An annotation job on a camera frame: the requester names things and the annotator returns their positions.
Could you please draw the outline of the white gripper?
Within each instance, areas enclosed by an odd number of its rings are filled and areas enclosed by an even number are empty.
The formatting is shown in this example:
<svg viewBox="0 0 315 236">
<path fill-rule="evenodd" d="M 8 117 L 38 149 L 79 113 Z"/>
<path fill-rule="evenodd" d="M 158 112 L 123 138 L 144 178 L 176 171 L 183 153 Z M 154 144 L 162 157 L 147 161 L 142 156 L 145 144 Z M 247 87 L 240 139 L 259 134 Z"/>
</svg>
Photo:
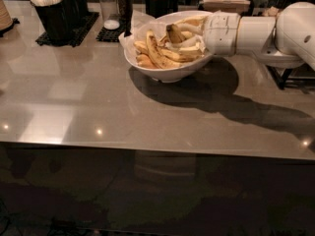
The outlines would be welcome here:
<svg viewBox="0 0 315 236">
<path fill-rule="evenodd" d="M 213 55 L 232 56 L 236 52 L 236 39 L 241 17 L 236 13 L 217 11 L 210 16 L 198 15 L 175 22 L 181 31 L 203 35 L 206 48 Z M 182 43 L 167 42 L 165 48 L 187 55 L 204 56 L 205 48 L 196 38 Z"/>
</svg>

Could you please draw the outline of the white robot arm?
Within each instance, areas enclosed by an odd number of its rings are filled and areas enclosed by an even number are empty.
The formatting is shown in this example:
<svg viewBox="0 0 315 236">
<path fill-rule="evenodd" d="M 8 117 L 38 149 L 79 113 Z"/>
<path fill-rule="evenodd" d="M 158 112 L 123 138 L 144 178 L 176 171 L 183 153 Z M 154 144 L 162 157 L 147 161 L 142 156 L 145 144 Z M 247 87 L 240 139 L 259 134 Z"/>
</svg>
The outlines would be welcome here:
<svg viewBox="0 0 315 236">
<path fill-rule="evenodd" d="M 267 66 L 297 68 L 315 64 L 315 5 L 298 2 L 274 17 L 242 17 L 214 12 L 204 22 L 207 54 L 245 55 Z"/>
</svg>

